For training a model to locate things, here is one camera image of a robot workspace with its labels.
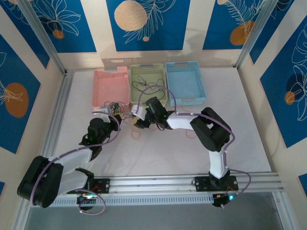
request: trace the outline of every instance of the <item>wire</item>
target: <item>wire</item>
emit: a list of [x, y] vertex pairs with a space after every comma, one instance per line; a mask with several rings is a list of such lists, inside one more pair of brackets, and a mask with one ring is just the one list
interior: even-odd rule
[[64, 153], [64, 154], [62, 154], [62, 155], [60, 155], [59, 157], [53, 159], [52, 161], [50, 161], [50, 162], [46, 165], [46, 167], [42, 170], [42, 172], [39, 174], [39, 176], [38, 176], [38, 178], [37, 178], [37, 180], [36, 180], [36, 182], [35, 182], [35, 184], [34, 184], [34, 186], [33, 186], [33, 189], [32, 189], [32, 192], [31, 192], [31, 196], [30, 196], [30, 203], [31, 203], [32, 205], [34, 205], [34, 206], [36, 205], [36, 204], [34, 203], [34, 194], [35, 194], [35, 191], [36, 191], [36, 189], [37, 189], [38, 183], [40, 182], [40, 180], [42, 179], [42, 177], [43, 177], [44, 174], [46, 173], [47, 169], [48, 169], [54, 162], [58, 161], [59, 159], [61, 159], [61, 158], [63, 158], [63, 157], [66, 157], [67, 155], [70, 155], [70, 154], [72, 154], [72, 153], [74, 153], [74, 152], [78, 152], [78, 151], [80, 151], [80, 150], [89, 149], [89, 148], [92, 148], [92, 147], [103, 146], [103, 145], [105, 145], [105, 144], [111, 143], [112, 141], [114, 141], [114, 140], [117, 138], [117, 136], [118, 136], [118, 134], [119, 134], [119, 132], [120, 132], [120, 124], [119, 124], [119, 121], [116, 119], [116, 117], [114, 117], [114, 116], [111, 115], [111, 114], [108, 114], [108, 113], [105, 113], [105, 112], [101, 112], [101, 111], [95, 111], [95, 112], [93, 112], [93, 113], [106, 114], [106, 115], [112, 117], [112, 118], [116, 121], [117, 126], [118, 126], [118, 131], [116, 132], [115, 136], [114, 136], [110, 141], [105, 142], [105, 143], [95, 144], [95, 145], [89, 145], [89, 146], [84, 146], [84, 147], [81, 147], [81, 148], [78, 148], [78, 149], [70, 150], [70, 151], [68, 151], [68, 152], [66, 152], [66, 153]]
[[152, 131], [156, 131], [158, 129], [158, 127], [155, 128], [155, 129], [152, 129], [152, 128], [149, 127], [149, 129], [152, 130]]
[[[136, 137], [134, 137], [133, 133], [138, 133], [138, 134], [139, 134], [139, 135], [138, 135], [138, 137], [137, 137], [137, 138], [136, 138]], [[135, 130], [132, 130], [132, 131], [131, 131], [131, 133], [130, 133], [130, 135], [131, 135], [131, 137], [132, 137], [133, 139], [135, 139], [135, 140], [139, 140], [139, 139], [140, 139], [140, 137], [141, 137], [141, 132], [140, 132], [140, 131], [135, 131]]]
[[157, 128], [158, 128], [160, 131], [165, 130], [165, 128], [164, 128], [164, 129], [161, 129], [161, 128], [159, 127], [159, 125], [158, 125], [158, 124], [156, 124], [156, 125], [157, 125]]
[[[191, 181], [191, 185], [197, 186], [197, 184], [196, 184], [196, 182], [195, 182], [195, 179], [193, 179], [193, 180]], [[234, 193], [237, 192], [236, 190], [232, 189], [230, 186], [227, 185], [226, 193], [224, 193], [223, 195], [220, 195], [219, 197], [213, 197], [213, 199], [215, 200], [215, 199], [219, 199], [219, 198], [222, 198], [222, 197], [229, 196], [229, 195], [227, 194], [229, 188], [230, 188], [231, 190], [233, 190]]]
[[[140, 91], [140, 92], [142, 92], [143, 90], [140, 90], [140, 89], [138, 88], [138, 86], [142, 86], [142, 87], [154, 86], [154, 89], [152, 89], [152, 90], [155, 90], [155, 88], [156, 88], [157, 85], [159, 84], [159, 81], [162, 82], [162, 85], [165, 84], [164, 80], [161, 79], [161, 78], [159, 78], [159, 79], [157, 80], [156, 83], [154, 83], [154, 82], [149, 82], [149, 83], [147, 83], [147, 81], [146, 81], [143, 77], [141, 77], [140, 75], [138, 75], [137, 78], [138, 78], [138, 81], [133, 81], [133, 82], [132, 82], [132, 87], [135, 88], [136, 90]], [[152, 95], [152, 94], [155, 94], [155, 93], [157, 93], [157, 92], [163, 92], [163, 96], [162, 96], [161, 98], [158, 98], [158, 100], [161, 100], [162, 98], [164, 98], [164, 96], [165, 96], [165, 91], [164, 91], [163, 89], [160, 89], [159, 87], [158, 87], [158, 90], [157, 90], [157, 91], [148, 92], [148, 93], [144, 93], [144, 94], [146, 94], [146, 95]]]
[[247, 190], [247, 188], [249, 187], [249, 185], [250, 185], [250, 183], [251, 183], [251, 176], [250, 176], [249, 173], [244, 172], [244, 171], [241, 171], [241, 170], [229, 169], [229, 168], [228, 168], [228, 170], [233, 171], [233, 172], [236, 172], [236, 173], [244, 173], [244, 174], [246, 174], [246, 175], [248, 176], [248, 183], [247, 183], [247, 185], [241, 190], [241, 192], [239, 192], [238, 195], [236, 195], [236, 198], [238, 198], [238, 197], [239, 197], [240, 195], [242, 195], [242, 194], [245, 192], [245, 190]]
[[83, 210], [81, 209], [81, 204], [82, 204], [82, 202], [80, 202], [79, 205], [78, 205], [78, 209], [80, 210], [80, 213], [84, 213], [84, 214], [90, 215], [90, 216], [96, 216], [96, 215], [102, 214], [102, 213], [105, 211], [105, 209], [106, 209], [106, 202], [105, 202], [105, 200], [104, 200], [99, 194], [95, 193], [94, 191], [87, 190], [87, 189], [85, 189], [85, 188], [77, 188], [77, 189], [74, 189], [74, 190], [77, 191], [77, 192], [80, 191], [80, 192], [86, 192], [86, 193], [94, 194], [94, 195], [97, 196], [99, 199], [101, 199], [102, 202], [104, 203], [104, 208], [103, 208], [100, 212], [89, 213], [89, 212], [85, 212], [85, 211], [83, 211]]
[[136, 112], [135, 112], [135, 113], [137, 114], [138, 111], [139, 111], [139, 107], [140, 107], [140, 104], [141, 104], [141, 97], [142, 97], [143, 93], [144, 93], [146, 90], [148, 90], [148, 89], [150, 89], [150, 88], [152, 88], [152, 87], [163, 88], [163, 89], [167, 90], [167, 91], [173, 96], [173, 99], [174, 99], [174, 111], [175, 111], [175, 113], [176, 113], [176, 112], [177, 112], [177, 108], [176, 108], [175, 96], [174, 96], [174, 94], [173, 94], [167, 87], [165, 87], [165, 86], [163, 86], [163, 85], [152, 85], [152, 86], [148, 86], [146, 89], [144, 89], [144, 90], [141, 92], [140, 96], [139, 96], [138, 108], [136, 109]]
[[190, 137], [190, 136], [187, 134], [187, 132], [188, 132], [189, 130], [190, 130], [190, 129], [186, 129], [186, 136], [187, 136], [188, 138], [193, 139], [193, 138], [197, 137], [197, 135], [195, 135], [195, 136], [193, 136], [193, 137]]

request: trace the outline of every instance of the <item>basket handle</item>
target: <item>basket handle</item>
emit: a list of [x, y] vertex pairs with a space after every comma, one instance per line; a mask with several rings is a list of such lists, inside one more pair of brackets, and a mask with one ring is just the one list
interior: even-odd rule
[[140, 65], [141, 69], [152, 68], [153, 66], [154, 66], [153, 64]]
[[124, 62], [124, 60], [123, 59], [112, 59], [111, 62], [113, 62], [113, 63], [122, 63], [122, 62]]
[[107, 67], [107, 68], [105, 68], [105, 72], [115, 72], [117, 70], [118, 70], [117, 67]]
[[197, 98], [196, 97], [192, 97], [192, 98], [183, 98], [181, 99], [182, 102], [190, 102], [190, 101], [196, 101]]
[[175, 66], [187, 66], [188, 64], [188, 62], [176, 62]]

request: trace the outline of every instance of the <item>leaf pattern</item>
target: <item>leaf pattern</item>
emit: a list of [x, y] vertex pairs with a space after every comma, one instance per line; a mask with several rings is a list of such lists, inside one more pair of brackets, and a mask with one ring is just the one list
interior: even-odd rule
[[296, 82], [291, 87], [290, 91], [295, 97], [294, 102], [297, 102], [297, 120], [304, 121], [307, 118], [307, 24], [299, 34], [293, 54], [292, 63], [294, 64], [293, 71], [295, 73]]
[[[6, 53], [0, 52], [0, 67], [3, 65], [5, 62], [6, 58]], [[7, 90], [2, 82], [0, 81], [0, 104], [3, 104], [5, 101], [10, 101], [10, 99], [18, 100], [18, 101], [23, 101], [21, 96], [23, 93], [13, 93], [9, 90]]]
[[279, 0], [279, 1], [277, 2], [277, 4], [276, 4], [274, 10], [272, 11], [271, 16], [272, 16], [274, 19], [276, 19], [276, 13], [277, 13], [277, 11], [286, 11], [286, 10], [289, 8], [291, 2], [292, 2], [292, 0], [287, 0], [287, 1], [280, 1], [280, 0]]
[[[24, 15], [21, 13], [18, 5], [9, 2], [8, 0], [1, 0], [5, 3], [12, 14], [25, 24], [28, 24]], [[66, 10], [66, 0], [33, 0], [30, 2], [36, 15], [42, 24], [47, 25], [46, 30], [55, 29], [61, 32], [79, 35], [78, 28], [73, 24], [81, 19], [81, 15], [73, 11]]]
[[169, 1], [170, 0], [139, 0], [138, 3], [146, 11], [147, 22], [139, 30], [126, 31], [126, 34], [123, 36], [127, 37], [125, 44], [134, 39], [139, 41], [144, 37], [151, 37], [151, 35], [155, 33], [155, 30], [159, 29], [159, 25], [163, 25], [164, 23], [162, 13], [171, 9], [176, 3], [176, 0], [172, 0], [171, 4], [167, 6], [166, 2]]
[[227, 0], [225, 6], [228, 7], [230, 16], [241, 25], [245, 31], [245, 38], [249, 35], [250, 21], [252, 21], [261, 11], [266, 0], [259, 0], [258, 3], [253, 2], [251, 7], [247, 7], [245, 0]]

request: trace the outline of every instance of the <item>enclosure wall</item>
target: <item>enclosure wall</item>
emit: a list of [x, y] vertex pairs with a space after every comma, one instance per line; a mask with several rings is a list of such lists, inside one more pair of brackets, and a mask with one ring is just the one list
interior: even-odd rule
[[8, 230], [21, 199], [17, 187], [40, 154], [62, 75], [51, 60], [44, 67], [1, 6], [0, 21], [0, 229]]
[[[305, 229], [307, 5], [305, 0], [291, 4], [268, 20], [239, 72], [268, 158]], [[267, 45], [261, 44], [270, 33]]]
[[[64, 67], [84, 69], [178, 60], [233, 66], [265, 2], [32, 0], [29, 4]], [[19, 18], [16, 11], [6, 12]]]

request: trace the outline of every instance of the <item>black cable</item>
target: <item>black cable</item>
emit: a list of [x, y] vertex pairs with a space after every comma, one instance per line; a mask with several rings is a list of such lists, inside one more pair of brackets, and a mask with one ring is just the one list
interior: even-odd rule
[[164, 128], [164, 129], [161, 129], [161, 128], [158, 126], [158, 124], [156, 124], [156, 125], [157, 125], [157, 127], [158, 127], [158, 129], [159, 129], [160, 131], [165, 130], [165, 128]]
[[[138, 75], [137, 78], [138, 78], [138, 81], [133, 81], [132, 82], [132, 87], [135, 88], [137, 91], [140, 91], [140, 92], [143, 92], [143, 90], [145, 88], [149, 87], [149, 86], [164, 85], [165, 84], [164, 80], [161, 79], [161, 78], [159, 78], [156, 83], [154, 83], [154, 82], [148, 82], [147, 83], [147, 81], [144, 78], [142, 78], [140, 75]], [[146, 94], [146, 95], [152, 95], [152, 94], [155, 94], [155, 93], [157, 93], [159, 91], [163, 92], [163, 96], [161, 98], [158, 98], [158, 100], [161, 100], [165, 96], [165, 91], [162, 88], [158, 88], [158, 90], [156, 90], [154, 92], [143, 92], [143, 93]]]

